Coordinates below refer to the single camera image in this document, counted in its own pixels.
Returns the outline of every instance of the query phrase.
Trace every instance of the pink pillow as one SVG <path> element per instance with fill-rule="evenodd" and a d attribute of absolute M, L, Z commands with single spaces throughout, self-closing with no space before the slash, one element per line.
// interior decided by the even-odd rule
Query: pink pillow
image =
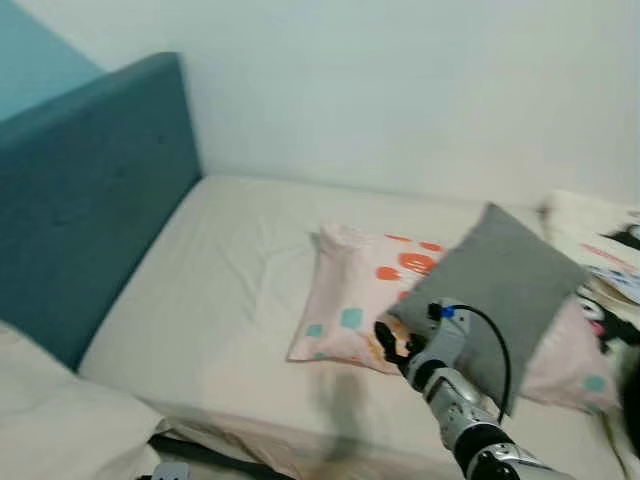
<path fill-rule="evenodd" d="M 576 295 L 571 295 L 527 365 L 521 395 L 591 413 L 619 407 L 613 372 Z"/>
<path fill-rule="evenodd" d="M 384 360 L 373 325 L 433 269 L 444 247 L 344 225 L 324 225 L 316 240 L 313 287 L 287 359 L 329 358 L 398 373 Z M 395 319 L 387 323 L 402 352 L 406 328 Z"/>
<path fill-rule="evenodd" d="M 436 266 L 446 249 L 334 224 L 322 226 L 316 240 L 313 286 L 287 359 L 331 359 L 398 374 L 384 360 L 374 323 L 385 321 L 398 338 L 398 352 L 406 353 L 408 331 L 386 311 Z M 613 376 L 577 296 L 558 310 L 529 362 L 521 394 L 590 412 L 618 406 Z"/>

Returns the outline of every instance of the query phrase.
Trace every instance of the bedding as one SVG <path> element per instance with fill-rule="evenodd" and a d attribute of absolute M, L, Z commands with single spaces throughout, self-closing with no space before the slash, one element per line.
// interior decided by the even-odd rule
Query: bedding
<path fill-rule="evenodd" d="M 640 345 L 640 206 L 621 205 L 588 195 L 557 191 L 547 200 L 543 227 L 548 241 L 587 267 L 589 282 L 578 290 L 585 318 L 599 338 L 620 390 L 628 388 L 629 373 Z M 637 402 L 623 402 L 627 422 L 637 423 Z M 608 420 L 617 428 L 614 441 L 627 469 L 638 473 L 638 459 L 616 412 Z"/>
<path fill-rule="evenodd" d="M 391 234 L 325 224 L 314 234 L 316 265 L 309 299 L 287 358 L 334 359 L 398 374 L 374 333 L 382 313 L 437 264 L 445 248 Z M 398 352 L 409 332 L 388 321 Z"/>
<path fill-rule="evenodd" d="M 540 232 L 534 211 L 508 211 Z M 436 421 L 402 378 L 285 358 L 312 282 L 310 233 L 323 221 L 447 245 L 481 212 L 468 202 L 207 177 L 113 305 L 80 373 L 149 401 L 189 438 L 294 478 L 459 479 Z M 595 417 L 521 399 L 505 429 L 579 480 L 622 478 Z"/>
<path fill-rule="evenodd" d="M 407 354 L 409 330 L 384 312 L 429 275 L 447 249 L 335 223 L 322 225 L 313 240 L 313 283 L 287 359 L 338 360 L 399 375 L 384 359 L 374 323 L 385 322 L 394 332 L 397 351 Z M 526 367 L 523 396 L 591 413 L 619 406 L 615 381 L 576 295 L 558 309 Z"/>
<path fill-rule="evenodd" d="M 627 433 L 622 412 L 611 412 L 604 421 L 607 422 L 611 431 L 614 448 L 625 466 L 627 478 L 629 480 L 640 478 L 640 458 L 634 452 L 634 446 Z"/>
<path fill-rule="evenodd" d="M 538 344 L 520 394 L 591 413 L 620 406 L 616 380 L 576 295 L 565 300 Z"/>
<path fill-rule="evenodd" d="M 2 322 L 0 385 L 2 478 L 132 480 L 157 462 L 146 442 L 158 413 L 78 379 Z"/>
<path fill-rule="evenodd" d="M 389 314 L 425 337 L 430 333 L 427 308 L 434 298 L 455 298 L 491 317 L 511 356 L 512 384 L 506 405 L 501 404 L 506 367 L 502 355 L 496 354 L 500 345 L 489 325 L 473 325 L 460 362 L 469 378 L 511 414 L 539 340 L 584 277 L 578 264 L 489 204 L 462 242 Z"/>

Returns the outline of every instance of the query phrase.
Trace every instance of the headboard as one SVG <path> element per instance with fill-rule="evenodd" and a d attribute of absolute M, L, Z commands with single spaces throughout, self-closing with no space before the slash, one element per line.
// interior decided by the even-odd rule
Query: headboard
<path fill-rule="evenodd" d="M 174 53 L 0 123 L 0 319 L 76 368 L 199 177 Z"/>

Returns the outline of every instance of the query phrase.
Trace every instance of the bed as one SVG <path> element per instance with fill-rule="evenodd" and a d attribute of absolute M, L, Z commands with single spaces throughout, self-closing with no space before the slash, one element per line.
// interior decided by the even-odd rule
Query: bed
<path fill-rule="evenodd" d="M 3 125 L 0 184 L 0 316 L 167 431 L 292 478 L 461 478 L 401 378 L 285 357 L 320 222 L 419 237 L 428 219 L 446 242 L 481 204 L 201 179 L 174 54 Z M 596 417 L 521 399 L 505 425 L 577 479 L 623 478 Z"/>

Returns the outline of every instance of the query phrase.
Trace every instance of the teal wall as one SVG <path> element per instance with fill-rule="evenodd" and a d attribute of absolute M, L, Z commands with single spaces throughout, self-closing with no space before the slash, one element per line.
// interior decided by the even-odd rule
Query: teal wall
<path fill-rule="evenodd" d="M 0 0 L 0 120 L 102 70 L 10 0 Z"/>

